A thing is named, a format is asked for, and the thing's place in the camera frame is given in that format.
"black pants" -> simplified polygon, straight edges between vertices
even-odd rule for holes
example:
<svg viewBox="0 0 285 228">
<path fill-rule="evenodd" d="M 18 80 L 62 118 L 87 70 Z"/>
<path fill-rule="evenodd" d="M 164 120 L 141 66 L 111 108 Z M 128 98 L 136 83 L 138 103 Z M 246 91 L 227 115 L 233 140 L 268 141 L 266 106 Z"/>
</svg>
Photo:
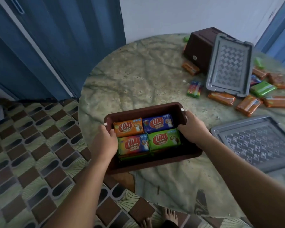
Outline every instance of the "black pants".
<svg viewBox="0 0 285 228">
<path fill-rule="evenodd" d="M 178 225 L 176 225 L 174 222 L 171 222 L 170 220 L 166 220 L 160 228 L 178 228 Z"/>
</svg>

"person's left arm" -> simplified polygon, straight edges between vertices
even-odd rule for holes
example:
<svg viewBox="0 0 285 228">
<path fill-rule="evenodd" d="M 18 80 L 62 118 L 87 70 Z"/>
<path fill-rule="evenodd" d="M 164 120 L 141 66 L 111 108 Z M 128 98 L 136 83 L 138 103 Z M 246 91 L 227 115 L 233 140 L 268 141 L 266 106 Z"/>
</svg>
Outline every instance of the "person's left arm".
<svg viewBox="0 0 285 228">
<path fill-rule="evenodd" d="M 87 228 L 94 226 L 98 198 L 107 167 L 118 142 L 114 130 L 99 126 L 90 147 L 91 161 L 70 194 L 46 223 L 45 228 Z"/>
</svg>

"hand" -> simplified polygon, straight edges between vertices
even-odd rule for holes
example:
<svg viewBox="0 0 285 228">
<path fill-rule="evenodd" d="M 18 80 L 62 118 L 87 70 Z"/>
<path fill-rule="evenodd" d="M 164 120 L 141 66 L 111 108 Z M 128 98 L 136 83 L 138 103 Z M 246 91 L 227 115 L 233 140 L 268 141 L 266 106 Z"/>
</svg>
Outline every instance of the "hand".
<svg viewBox="0 0 285 228">
<path fill-rule="evenodd" d="M 190 111 L 185 111 L 185 113 L 188 118 L 186 125 L 180 124 L 177 128 L 188 141 L 195 143 L 201 148 L 202 143 L 213 136 L 205 126 L 205 123 L 198 119 L 197 116 Z"/>
<path fill-rule="evenodd" d="M 107 131 L 104 125 L 98 127 L 98 134 L 96 134 L 91 147 L 91 161 L 110 163 L 118 149 L 118 141 L 114 129 Z"/>
</svg>

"person's left hand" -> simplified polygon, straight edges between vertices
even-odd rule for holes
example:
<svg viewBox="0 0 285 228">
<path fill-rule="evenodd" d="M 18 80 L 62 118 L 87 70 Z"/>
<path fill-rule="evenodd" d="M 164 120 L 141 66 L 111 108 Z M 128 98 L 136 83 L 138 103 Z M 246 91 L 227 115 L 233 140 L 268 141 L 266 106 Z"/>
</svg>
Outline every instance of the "person's left hand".
<svg viewBox="0 0 285 228">
<path fill-rule="evenodd" d="M 110 163 L 118 149 L 118 141 L 114 129 L 107 131 L 104 125 L 98 127 L 91 146 L 91 161 L 100 161 Z"/>
</svg>

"brown container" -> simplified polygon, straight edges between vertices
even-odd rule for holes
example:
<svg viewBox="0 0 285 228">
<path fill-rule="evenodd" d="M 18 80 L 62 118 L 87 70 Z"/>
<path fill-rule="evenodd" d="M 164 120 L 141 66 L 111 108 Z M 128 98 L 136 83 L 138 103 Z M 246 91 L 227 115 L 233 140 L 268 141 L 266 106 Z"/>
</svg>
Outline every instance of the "brown container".
<svg viewBox="0 0 285 228">
<path fill-rule="evenodd" d="M 215 27 L 192 32 L 184 50 L 184 56 L 197 65 L 204 74 L 208 72 L 212 48 L 218 33 L 226 34 Z"/>
<path fill-rule="evenodd" d="M 141 109 L 134 109 L 108 114 L 104 118 L 104 123 L 107 128 L 107 131 L 110 131 L 111 129 L 113 129 L 114 122 L 122 122 L 127 120 L 133 120 L 136 118 L 144 119 L 169 113 L 172 116 L 174 126 L 177 127 L 179 124 L 184 125 L 187 122 L 185 113 L 182 110 L 183 106 L 180 103 L 172 102 L 162 105 L 145 107 Z M 202 150 L 198 148 L 195 144 L 189 142 L 181 133 L 180 138 L 183 143 L 182 145 L 168 148 L 163 152 L 154 154 L 154 156 L 120 161 L 115 155 L 109 164 L 107 174 L 118 174 L 122 172 L 140 170 L 171 162 L 178 162 L 201 155 Z"/>
</svg>

